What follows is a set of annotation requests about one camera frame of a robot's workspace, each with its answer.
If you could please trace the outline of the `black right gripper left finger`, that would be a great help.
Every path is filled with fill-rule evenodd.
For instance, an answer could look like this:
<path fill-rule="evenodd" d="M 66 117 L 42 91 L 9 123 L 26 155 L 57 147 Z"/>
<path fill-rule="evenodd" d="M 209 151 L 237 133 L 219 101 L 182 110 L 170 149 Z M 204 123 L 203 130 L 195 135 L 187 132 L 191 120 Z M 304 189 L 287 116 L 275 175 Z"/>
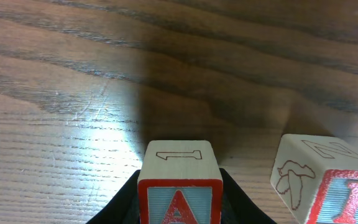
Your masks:
<path fill-rule="evenodd" d="M 139 199 L 136 170 L 108 204 L 86 224 L 139 224 Z"/>

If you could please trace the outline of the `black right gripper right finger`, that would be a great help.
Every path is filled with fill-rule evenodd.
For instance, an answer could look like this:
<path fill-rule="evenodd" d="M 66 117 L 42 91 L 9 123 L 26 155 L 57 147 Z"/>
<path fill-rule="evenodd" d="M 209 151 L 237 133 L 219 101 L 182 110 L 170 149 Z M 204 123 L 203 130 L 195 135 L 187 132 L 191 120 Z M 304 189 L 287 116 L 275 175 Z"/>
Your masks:
<path fill-rule="evenodd" d="M 225 169 L 219 170 L 223 178 L 220 224 L 276 224 L 256 206 Z"/>

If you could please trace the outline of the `red letter A block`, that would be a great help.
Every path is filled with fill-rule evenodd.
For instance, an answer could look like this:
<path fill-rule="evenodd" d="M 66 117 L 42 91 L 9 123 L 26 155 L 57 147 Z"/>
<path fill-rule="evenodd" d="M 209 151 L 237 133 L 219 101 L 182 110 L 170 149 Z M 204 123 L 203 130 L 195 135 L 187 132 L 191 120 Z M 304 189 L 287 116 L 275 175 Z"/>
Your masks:
<path fill-rule="evenodd" d="M 223 178 L 207 140 L 150 141 L 137 191 L 141 223 L 221 222 Z"/>

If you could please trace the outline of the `red letter I block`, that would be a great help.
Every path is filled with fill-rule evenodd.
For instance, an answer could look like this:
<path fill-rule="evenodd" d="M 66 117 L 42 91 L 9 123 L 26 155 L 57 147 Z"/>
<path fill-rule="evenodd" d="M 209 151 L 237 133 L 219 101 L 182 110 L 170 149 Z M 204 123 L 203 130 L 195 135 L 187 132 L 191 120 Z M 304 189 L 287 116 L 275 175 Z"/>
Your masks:
<path fill-rule="evenodd" d="M 270 183 L 298 223 L 358 223 L 358 149 L 342 139 L 284 134 Z"/>

